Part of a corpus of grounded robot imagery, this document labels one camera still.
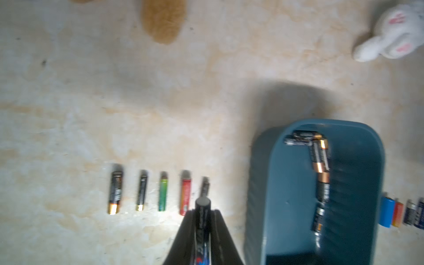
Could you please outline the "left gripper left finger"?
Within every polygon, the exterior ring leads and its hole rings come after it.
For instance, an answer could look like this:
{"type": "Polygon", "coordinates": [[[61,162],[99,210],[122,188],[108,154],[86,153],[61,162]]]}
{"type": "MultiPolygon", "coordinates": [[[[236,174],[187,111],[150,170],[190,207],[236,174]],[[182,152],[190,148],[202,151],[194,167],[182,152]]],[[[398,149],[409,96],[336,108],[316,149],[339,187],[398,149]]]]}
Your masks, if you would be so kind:
{"type": "Polygon", "coordinates": [[[195,212],[186,212],[163,265],[193,265],[195,256],[195,212]]]}

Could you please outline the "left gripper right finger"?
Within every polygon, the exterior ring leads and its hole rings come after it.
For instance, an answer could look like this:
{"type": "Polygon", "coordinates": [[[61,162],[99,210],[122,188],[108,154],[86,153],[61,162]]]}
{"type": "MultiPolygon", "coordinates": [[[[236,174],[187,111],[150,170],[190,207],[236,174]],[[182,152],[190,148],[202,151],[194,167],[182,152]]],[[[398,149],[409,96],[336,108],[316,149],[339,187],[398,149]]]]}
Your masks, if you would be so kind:
{"type": "Polygon", "coordinates": [[[212,265],[243,265],[243,261],[219,210],[211,211],[210,229],[210,258],[212,265]]]}

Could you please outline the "blue black AAA battery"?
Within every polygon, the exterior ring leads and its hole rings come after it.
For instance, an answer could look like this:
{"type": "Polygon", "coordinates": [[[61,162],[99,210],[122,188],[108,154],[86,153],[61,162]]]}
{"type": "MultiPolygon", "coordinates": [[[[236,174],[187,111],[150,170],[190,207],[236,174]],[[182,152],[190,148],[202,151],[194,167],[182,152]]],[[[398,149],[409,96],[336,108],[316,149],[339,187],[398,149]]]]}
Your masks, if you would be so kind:
{"type": "Polygon", "coordinates": [[[211,201],[199,197],[195,201],[195,264],[209,265],[211,201]]]}

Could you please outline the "black gold AAA battery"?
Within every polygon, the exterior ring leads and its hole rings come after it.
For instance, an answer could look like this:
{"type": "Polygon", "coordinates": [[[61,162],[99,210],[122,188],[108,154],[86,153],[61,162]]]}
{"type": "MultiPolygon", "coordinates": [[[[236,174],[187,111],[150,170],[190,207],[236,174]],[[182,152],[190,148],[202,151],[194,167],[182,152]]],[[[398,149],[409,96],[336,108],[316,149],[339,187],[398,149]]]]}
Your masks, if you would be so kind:
{"type": "Polygon", "coordinates": [[[207,197],[208,196],[209,187],[210,187],[210,183],[208,181],[203,181],[202,187],[201,187],[201,193],[200,193],[201,197],[207,197]]]}

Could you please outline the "teal plastic storage box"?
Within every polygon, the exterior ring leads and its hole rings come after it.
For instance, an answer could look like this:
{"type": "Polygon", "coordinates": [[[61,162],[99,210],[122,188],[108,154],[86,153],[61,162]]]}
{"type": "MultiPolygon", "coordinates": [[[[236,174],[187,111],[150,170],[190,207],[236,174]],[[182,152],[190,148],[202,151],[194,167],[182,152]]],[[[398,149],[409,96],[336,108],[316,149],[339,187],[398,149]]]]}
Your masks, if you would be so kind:
{"type": "Polygon", "coordinates": [[[263,132],[251,149],[244,242],[248,265],[370,265],[374,260],[385,154],[378,134],[352,121],[304,119],[263,132]],[[330,200],[312,230],[317,174],[296,130],[329,141],[330,200]]]}

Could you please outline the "dark AAA battery row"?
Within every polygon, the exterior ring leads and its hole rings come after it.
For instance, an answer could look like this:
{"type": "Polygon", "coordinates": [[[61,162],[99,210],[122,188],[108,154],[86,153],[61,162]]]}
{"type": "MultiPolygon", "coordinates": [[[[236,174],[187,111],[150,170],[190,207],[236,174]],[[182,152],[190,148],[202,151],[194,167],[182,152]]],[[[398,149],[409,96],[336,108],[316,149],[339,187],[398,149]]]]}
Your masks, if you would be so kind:
{"type": "Polygon", "coordinates": [[[416,209],[417,209],[417,205],[413,203],[412,200],[408,200],[406,203],[406,210],[404,214],[403,224],[408,226],[412,226],[414,224],[416,209]]]}

